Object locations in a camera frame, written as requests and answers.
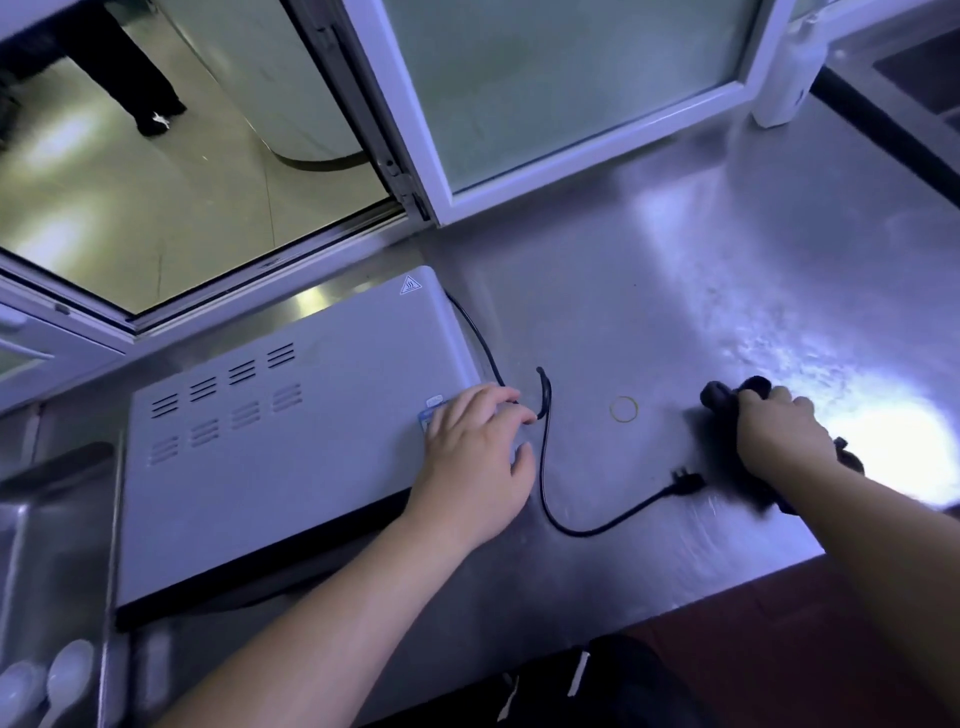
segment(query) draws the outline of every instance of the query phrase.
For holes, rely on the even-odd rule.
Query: black pants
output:
[[[588,652],[579,683],[577,667]],[[373,724],[376,728],[716,728],[646,644],[608,635]]]
[[[166,77],[100,2],[83,2],[51,20],[63,52],[136,120],[179,104]]]

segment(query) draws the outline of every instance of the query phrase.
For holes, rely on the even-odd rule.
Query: shoe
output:
[[[180,116],[186,111],[186,106],[183,105],[183,101],[180,99],[174,99],[172,104],[168,104],[160,108],[160,114],[166,116],[168,119],[174,116]]]
[[[154,113],[154,115],[149,119],[137,119],[136,130],[147,138],[160,136],[162,133],[167,133],[170,131],[170,120],[165,116],[160,116],[160,114]]]

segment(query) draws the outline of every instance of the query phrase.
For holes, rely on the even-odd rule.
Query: black power cord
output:
[[[496,366],[496,361],[493,360],[493,353],[487,345],[487,340],[484,339],[483,334],[480,333],[480,329],[473,323],[473,319],[469,317],[469,314],[467,314],[460,303],[453,298],[448,291],[444,292],[446,293],[446,297],[450,299],[450,302],[453,303],[454,308],[460,311],[460,315],[464,317],[464,321],[467,322],[470,330],[473,331],[473,335],[476,336],[477,341],[480,342],[480,346],[483,347],[484,354],[487,355],[487,360],[490,362],[490,368],[493,370],[493,376],[496,378],[496,383],[501,387],[507,386],[503,381],[503,376],[500,375],[500,370]],[[537,367],[537,374],[540,375],[540,413],[537,415],[537,419],[543,420],[543,442],[540,445],[540,505],[543,506],[543,514],[546,516],[546,519],[550,521],[550,525],[561,533],[576,539],[588,539],[591,536],[599,536],[614,526],[620,525],[631,516],[635,516],[648,505],[656,503],[663,497],[689,496],[707,485],[707,482],[698,473],[688,473],[686,468],[680,468],[672,473],[673,482],[670,483],[670,485],[657,491],[646,500],[642,500],[630,510],[624,511],[603,525],[598,525],[596,528],[587,530],[577,530],[576,528],[569,528],[563,525],[557,521],[557,518],[550,512],[550,506],[548,506],[546,502],[546,486],[543,480],[543,465],[546,462],[546,441],[547,436],[550,434],[550,410],[553,408],[553,385],[550,383],[550,378],[546,375],[543,367]]]

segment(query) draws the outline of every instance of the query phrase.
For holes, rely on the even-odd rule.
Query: ventilation slot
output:
[[[300,385],[291,384],[274,392],[274,400],[270,408],[274,412],[282,412],[284,409],[292,407],[294,404],[300,404],[302,401],[303,397]]]
[[[210,395],[215,395],[216,393],[216,376],[212,376],[210,379],[204,379],[204,381],[198,381],[196,384],[190,385],[190,401],[202,400],[204,397],[209,397]]]
[[[176,412],[179,406],[180,397],[177,395],[169,395],[162,400],[157,400],[150,405],[150,419],[155,420],[157,417],[163,417],[163,415]]]
[[[252,425],[260,419],[260,403],[252,401],[250,404],[244,404],[237,407],[230,415],[230,427],[240,429],[247,425]]]
[[[220,437],[220,421],[207,420],[205,423],[190,429],[190,447],[198,448],[200,445],[216,440],[218,437]]]
[[[293,343],[286,344],[279,349],[274,349],[272,352],[267,352],[267,369],[273,369],[274,367],[280,366],[280,364],[293,361],[295,356]]]
[[[168,437],[165,440],[154,443],[154,446],[150,448],[147,465],[153,466],[162,463],[164,460],[169,460],[178,454],[180,454],[180,437],[174,435],[173,437]]]
[[[246,381],[251,377],[256,375],[256,362],[251,359],[250,361],[245,361],[243,364],[239,364],[233,369],[229,370],[229,383],[239,384],[242,381]]]

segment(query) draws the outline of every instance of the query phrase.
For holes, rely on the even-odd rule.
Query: hand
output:
[[[774,387],[767,400],[756,392],[739,394],[736,450],[747,470],[776,486],[784,473],[837,465],[836,447],[813,416],[813,402],[795,400],[786,387]]]
[[[516,518],[536,477],[529,443],[510,450],[521,424],[537,420],[512,387],[470,387],[438,409],[426,431],[426,458],[403,518],[440,528],[464,556]]]

